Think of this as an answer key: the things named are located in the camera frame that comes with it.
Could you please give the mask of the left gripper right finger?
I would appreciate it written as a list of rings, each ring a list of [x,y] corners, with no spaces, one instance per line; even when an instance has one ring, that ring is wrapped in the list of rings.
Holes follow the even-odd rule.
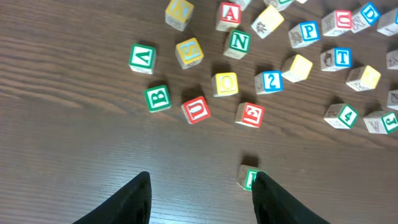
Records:
[[[265,172],[257,173],[251,189],[258,224],[328,224]]]

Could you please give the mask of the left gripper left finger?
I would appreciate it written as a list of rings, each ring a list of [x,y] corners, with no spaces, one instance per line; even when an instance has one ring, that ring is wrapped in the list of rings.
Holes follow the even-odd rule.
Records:
[[[150,174],[144,171],[73,224],[149,224],[151,204]]]

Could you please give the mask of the green R block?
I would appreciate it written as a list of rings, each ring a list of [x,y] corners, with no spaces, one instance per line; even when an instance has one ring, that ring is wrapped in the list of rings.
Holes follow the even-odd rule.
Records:
[[[252,191],[252,182],[255,181],[258,172],[267,173],[267,171],[259,169],[258,167],[241,164],[237,176],[238,185],[244,190]]]

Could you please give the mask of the red E block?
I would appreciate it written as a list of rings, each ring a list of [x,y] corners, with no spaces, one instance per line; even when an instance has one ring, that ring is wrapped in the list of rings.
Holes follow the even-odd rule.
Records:
[[[264,116],[265,108],[253,103],[240,103],[234,119],[235,123],[260,128]]]

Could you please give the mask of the green B block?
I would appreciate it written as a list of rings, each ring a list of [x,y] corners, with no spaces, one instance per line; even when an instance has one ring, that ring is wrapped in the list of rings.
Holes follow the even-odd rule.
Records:
[[[144,91],[144,96],[151,113],[171,108],[172,102],[166,85],[148,88]]]

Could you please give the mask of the green 4 block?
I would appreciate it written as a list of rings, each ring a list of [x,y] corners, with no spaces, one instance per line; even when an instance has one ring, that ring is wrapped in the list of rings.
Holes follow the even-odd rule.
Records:
[[[359,113],[347,103],[330,105],[323,119],[335,129],[352,129]]]

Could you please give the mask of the red U block bottom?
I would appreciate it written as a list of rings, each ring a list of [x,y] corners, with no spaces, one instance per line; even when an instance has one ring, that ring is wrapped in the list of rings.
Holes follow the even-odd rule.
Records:
[[[195,124],[211,116],[208,104],[203,96],[196,97],[181,105],[184,116],[189,124]]]

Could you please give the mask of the red u block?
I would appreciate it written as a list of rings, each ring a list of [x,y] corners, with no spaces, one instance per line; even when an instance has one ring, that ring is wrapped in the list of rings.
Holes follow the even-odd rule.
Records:
[[[184,116],[189,124],[195,124],[211,116],[208,104],[203,96],[196,97],[181,105]]]
[[[353,28],[351,11],[335,10],[322,19],[322,34],[337,37]]]

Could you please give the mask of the blue 2 block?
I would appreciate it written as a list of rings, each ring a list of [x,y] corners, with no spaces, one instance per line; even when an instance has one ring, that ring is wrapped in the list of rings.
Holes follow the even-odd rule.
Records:
[[[254,77],[255,91],[257,95],[265,95],[280,92],[284,89],[281,71],[272,70],[257,74]]]

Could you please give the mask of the yellow O block left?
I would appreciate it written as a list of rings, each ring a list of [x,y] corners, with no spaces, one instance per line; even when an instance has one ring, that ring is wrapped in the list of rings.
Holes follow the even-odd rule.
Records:
[[[234,72],[217,73],[211,82],[214,97],[231,96],[239,92],[238,79]]]

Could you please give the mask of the green J block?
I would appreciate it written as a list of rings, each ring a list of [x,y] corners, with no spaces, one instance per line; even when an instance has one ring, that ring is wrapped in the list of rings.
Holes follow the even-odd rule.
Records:
[[[398,127],[394,112],[375,111],[366,115],[363,120],[371,134],[390,134]]]

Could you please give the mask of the yellow C block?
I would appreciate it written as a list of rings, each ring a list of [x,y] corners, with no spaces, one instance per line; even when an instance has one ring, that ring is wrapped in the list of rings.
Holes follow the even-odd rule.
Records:
[[[282,77],[292,83],[306,80],[313,67],[313,63],[304,56],[297,54],[288,58],[282,65]]]

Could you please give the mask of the green A block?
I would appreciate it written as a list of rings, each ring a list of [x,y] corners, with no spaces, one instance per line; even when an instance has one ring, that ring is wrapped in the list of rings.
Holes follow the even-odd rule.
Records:
[[[129,66],[133,72],[152,75],[156,60],[156,49],[151,46],[133,44],[129,58]]]

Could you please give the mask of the yellow block middle right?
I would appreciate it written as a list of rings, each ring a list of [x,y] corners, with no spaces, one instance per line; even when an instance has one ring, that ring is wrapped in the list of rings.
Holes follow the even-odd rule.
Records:
[[[352,69],[346,84],[355,91],[368,91],[377,87],[381,73],[369,65]]]

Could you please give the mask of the blue T block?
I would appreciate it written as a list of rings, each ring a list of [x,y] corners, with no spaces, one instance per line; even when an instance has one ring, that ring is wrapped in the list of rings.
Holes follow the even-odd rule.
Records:
[[[351,68],[352,64],[350,48],[334,47],[320,54],[320,68],[323,72],[336,72]]]

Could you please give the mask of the yellow S block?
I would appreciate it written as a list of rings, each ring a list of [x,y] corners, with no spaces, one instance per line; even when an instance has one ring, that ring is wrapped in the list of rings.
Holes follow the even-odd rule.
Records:
[[[175,55],[182,69],[195,66],[204,58],[204,53],[195,37],[177,44]]]

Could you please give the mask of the green N block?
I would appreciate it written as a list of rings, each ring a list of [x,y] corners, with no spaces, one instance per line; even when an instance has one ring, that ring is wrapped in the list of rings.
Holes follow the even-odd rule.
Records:
[[[233,29],[226,39],[223,55],[240,60],[249,52],[250,46],[251,35]]]

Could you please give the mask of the blue P block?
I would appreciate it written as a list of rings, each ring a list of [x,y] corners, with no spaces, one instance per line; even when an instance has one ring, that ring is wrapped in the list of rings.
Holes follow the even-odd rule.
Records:
[[[297,24],[294,28],[289,30],[288,35],[293,49],[309,46],[321,39],[316,21],[307,21]]]

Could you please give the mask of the yellow block upper middle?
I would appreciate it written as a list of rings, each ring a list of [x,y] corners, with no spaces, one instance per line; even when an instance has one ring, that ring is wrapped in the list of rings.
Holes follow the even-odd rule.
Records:
[[[260,38],[264,39],[283,22],[284,17],[281,13],[274,6],[270,5],[258,15],[251,24],[251,28]]]

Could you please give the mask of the red A block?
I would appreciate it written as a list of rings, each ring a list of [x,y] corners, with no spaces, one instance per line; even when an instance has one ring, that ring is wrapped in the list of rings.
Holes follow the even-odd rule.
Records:
[[[241,6],[230,2],[222,2],[216,14],[215,29],[228,32],[241,23]]]

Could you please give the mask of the red U block top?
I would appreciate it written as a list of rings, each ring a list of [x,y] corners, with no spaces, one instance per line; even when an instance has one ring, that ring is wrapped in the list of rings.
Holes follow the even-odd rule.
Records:
[[[351,11],[335,10],[322,19],[322,34],[337,37],[353,28]]]

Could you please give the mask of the yellow block upper left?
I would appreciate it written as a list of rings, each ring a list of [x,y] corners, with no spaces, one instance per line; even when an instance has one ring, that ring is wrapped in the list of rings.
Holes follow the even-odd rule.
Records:
[[[171,0],[165,10],[165,22],[183,32],[189,23],[194,5],[186,0]]]

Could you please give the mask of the blue D block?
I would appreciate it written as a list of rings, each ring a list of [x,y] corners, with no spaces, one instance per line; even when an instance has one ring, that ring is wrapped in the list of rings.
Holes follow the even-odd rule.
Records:
[[[352,12],[353,27],[351,31],[358,33],[376,23],[381,16],[379,10],[372,2],[367,2],[354,12]]]

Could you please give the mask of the blue S block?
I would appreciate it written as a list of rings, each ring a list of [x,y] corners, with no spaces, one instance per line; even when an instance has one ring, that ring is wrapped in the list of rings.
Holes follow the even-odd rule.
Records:
[[[383,14],[377,24],[377,31],[386,36],[397,34],[397,8]]]

